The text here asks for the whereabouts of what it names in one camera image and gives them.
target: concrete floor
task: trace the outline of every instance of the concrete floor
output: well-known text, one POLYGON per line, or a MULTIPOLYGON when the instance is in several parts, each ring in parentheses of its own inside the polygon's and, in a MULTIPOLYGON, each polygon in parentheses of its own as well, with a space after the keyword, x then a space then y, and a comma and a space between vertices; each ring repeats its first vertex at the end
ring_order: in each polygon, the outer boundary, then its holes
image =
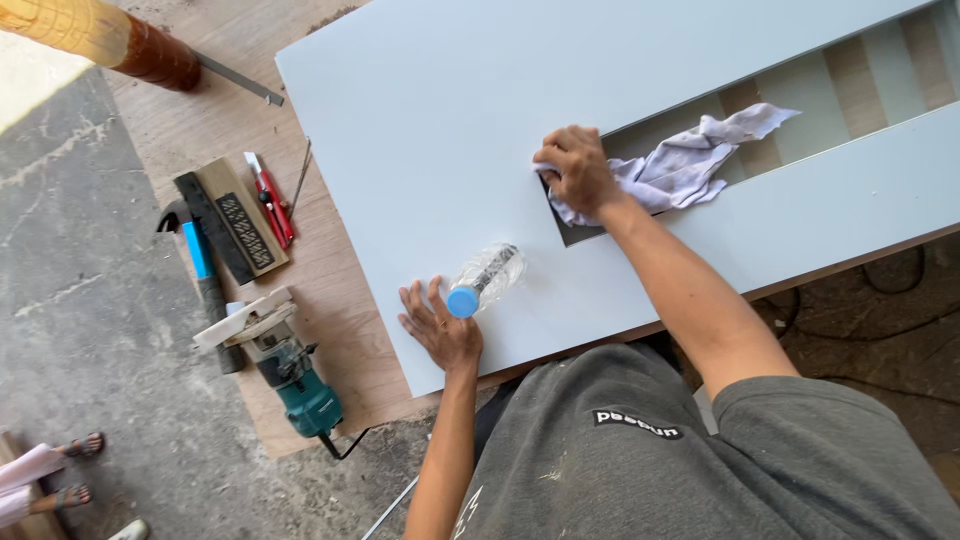
MULTIPOLYGON (((265 458, 230 377, 198 355, 200 301, 98 69, 0 134, 0 419, 21 442, 108 434, 95 460, 46 481, 85 480, 96 500, 61 513, 77 540, 136 516, 157 539, 359 538, 416 475, 432 422, 372 430, 346 462, 312 449, 265 458)), ((927 455, 960 455, 960 235, 929 244, 920 285, 876 292, 853 269, 802 287, 783 339, 805 375, 892 407, 927 455), (910 329, 878 341, 866 339, 910 329), (917 397, 908 394, 921 394, 917 397)), ((899 288, 906 252, 870 266, 899 288)), ((793 293, 756 303, 786 320, 793 293)), ((402 508, 374 538, 398 538, 402 508)))

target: white laminated board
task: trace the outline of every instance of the white laminated board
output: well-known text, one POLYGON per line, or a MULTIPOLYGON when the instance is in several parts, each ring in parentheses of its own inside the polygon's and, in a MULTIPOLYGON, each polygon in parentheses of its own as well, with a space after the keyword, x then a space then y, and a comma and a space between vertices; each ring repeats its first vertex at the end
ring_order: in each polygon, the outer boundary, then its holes
MULTIPOLYGON (((418 396, 444 376, 397 322, 397 289, 493 241, 528 269, 477 317, 484 374, 657 320, 608 236, 564 246, 530 170, 544 135, 609 133, 926 3, 376 0, 276 62, 418 396)), ((960 221, 960 187, 938 176, 958 111, 661 221, 740 291, 942 228, 960 221)))

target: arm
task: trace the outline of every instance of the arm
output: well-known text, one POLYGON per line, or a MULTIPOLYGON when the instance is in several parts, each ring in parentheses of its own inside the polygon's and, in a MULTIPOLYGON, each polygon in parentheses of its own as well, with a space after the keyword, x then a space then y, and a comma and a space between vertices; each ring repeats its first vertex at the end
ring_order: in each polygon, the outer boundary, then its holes
POLYGON ((409 291, 400 288, 407 312, 397 317, 446 372, 440 411, 403 533, 416 540, 450 537, 473 477, 473 412, 483 335, 472 318, 458 319, 446 310, 439 289, 438 276, 427 293, 431 311, 423 304, 420 282, 409 291))
POLYGON ((620 190, 597 130, 558 130, 543 140, 534 161, 557 165, 562 175, 544 175, 554 194, 599 221, 616 240, 663 324, 703 376, 711 399, 738 380, 799 376, 743 297, 620 190))

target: hammer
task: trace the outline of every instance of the hammer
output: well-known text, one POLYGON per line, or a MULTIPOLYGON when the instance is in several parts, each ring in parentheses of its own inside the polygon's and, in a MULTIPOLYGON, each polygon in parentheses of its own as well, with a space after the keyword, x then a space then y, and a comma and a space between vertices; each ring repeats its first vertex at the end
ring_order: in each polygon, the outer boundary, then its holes
MULTIPOLYGON (((197 285, 200 286, 200 293, 204 297, 206 318, 210 325, 219 323, 227 316, 224 291, 220 288, 216 268, 210 260, 210 251, 206 246, 204 232, 199 224, 194 222, 193 214, 190 213, 186 201, 175 201, 167 205, 160 216, 156 231, 174 233, 177 228, 183 229, 183 236, 186 237, 190 259, 193 260, 193 268, 197 272, 197 285)), ((217 346, 217 353, 220 355, 220 373, 224 375, 236 373, 246 365, 240 354, 239 345, 224 347, 221 343, 217 346)))

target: gray t-shirt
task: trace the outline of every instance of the gray t-shirt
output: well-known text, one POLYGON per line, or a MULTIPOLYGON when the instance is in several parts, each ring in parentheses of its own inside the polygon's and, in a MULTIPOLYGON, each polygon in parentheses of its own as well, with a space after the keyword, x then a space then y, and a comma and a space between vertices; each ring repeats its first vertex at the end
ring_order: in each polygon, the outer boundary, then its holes
POLYGON ((646 346, 542 365, 493 431, 453 538, 960 539, 960 509, 876 400, 758 377, 713 411, 711 437, 646 346))

